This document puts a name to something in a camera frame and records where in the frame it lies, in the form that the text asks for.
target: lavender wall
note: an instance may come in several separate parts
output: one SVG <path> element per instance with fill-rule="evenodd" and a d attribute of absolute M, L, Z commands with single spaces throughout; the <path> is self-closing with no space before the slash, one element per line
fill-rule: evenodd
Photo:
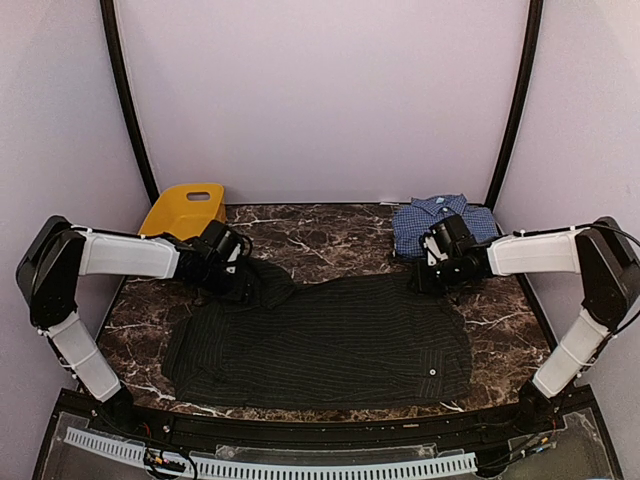
<path fill-rule="evenodd" d="M 232 203 L 484 200 L 527 0 L 117 3 L 162 189 L 217 181 Z"/>
<path fill-rule="evenodd" d="M 113 85 L 99 3 L 0 2 L 0 478 L 31 477 L 61 386 L 15 267 L 49 215 L 132 230 L 148 210 Z M 117 279 L 79 286 L 97 330 Z"/>
<path fill-rule="evenodd" d="M 506 229 L 612 215 L 640 236 L 640 4 L 546 2 L 512 165 L 497 208 Z M 577 277 L 531 277 L 558 335 L 578 313 Z M 626 478 L 640 478 L 640 324 L 588 374 Z"/>

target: yellow plastic tray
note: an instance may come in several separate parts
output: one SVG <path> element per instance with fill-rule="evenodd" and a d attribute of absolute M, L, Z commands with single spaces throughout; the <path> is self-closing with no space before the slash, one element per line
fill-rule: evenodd
<path fill-rule="evenodd" d="M 140 235 L 168 232 L 180 240 L 200 235 L 213 219 L 226 221 L 224 187 L 194 183 L 171 187 L 151 208 Z"/>

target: brown marble surface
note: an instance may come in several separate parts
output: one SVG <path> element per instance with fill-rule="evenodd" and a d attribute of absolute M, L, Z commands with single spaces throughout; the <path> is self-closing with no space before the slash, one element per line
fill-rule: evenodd
<path fill-rule="evenodd" d="M 391 257 L 393 208 L 384 205 L 227 207 L 228 222 L 249 235 L 254 256 L 281 265 L 299 283 L 407 268 Z M 430 407 L 388 410 L 290 411 L 226 408 L 176 401 L 160 364 L 173 325 L 200 298 L 177 282 L 129 279 L 99 345 L 132 391 L 136 404 L 216 417 L 272 421 L 364 421 L 477 410 L 517 401 L 518 388 L 549 355 L 515 278 L 494 278 L 452 295 L 466 319 L 473 373 L 469 397 Z"/>

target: blue checkered shirt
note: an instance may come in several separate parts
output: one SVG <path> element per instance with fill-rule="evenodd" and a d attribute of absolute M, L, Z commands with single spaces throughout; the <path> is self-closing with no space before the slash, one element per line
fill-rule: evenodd
<path fill-rule="evenodd" d="M 491 210 L 467 205 L 464 195 L 440 195 L 426 200 L 414 198 L 411 205 L 398 210 L 393 217 L 396 253 L 407 259 L 421 258 L 420 237 L 429 228 L 451 215 L 459 214 L 478 242 L 498 236 Z"/>

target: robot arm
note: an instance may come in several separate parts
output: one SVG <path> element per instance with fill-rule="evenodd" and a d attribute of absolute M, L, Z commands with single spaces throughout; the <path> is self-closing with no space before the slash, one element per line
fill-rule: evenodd
<path fill-rule="evenodd" d="M 169 235 L 102 232 L 51 217 L 20 262 L 16 279 L 32 325 L 47 337 L 64 366 L 97 400 L 114 402 L 128 391 L 78 316 L 78 276 L 174 278 L 224 294 L 233 288 L 235 261 L 243 249 L 243 238 L 217 221 L 199 237 L 181 242 Z"/>
<path fill-rule="evenodd" d="M 519 232 L 477 244 L 460 216 L 449 217 L 423 237 L 426 259 L 417 266 L 416 283 L 419 290 L 432 291 L 517 273 L 580 274 L 585 298 L 578 318 L 523 387 L 525 394 L 548 400 L 591 365 L 640 294 L 640 262 L 616 232 L 615 220 L 603 217 L 588 226 Z"/>

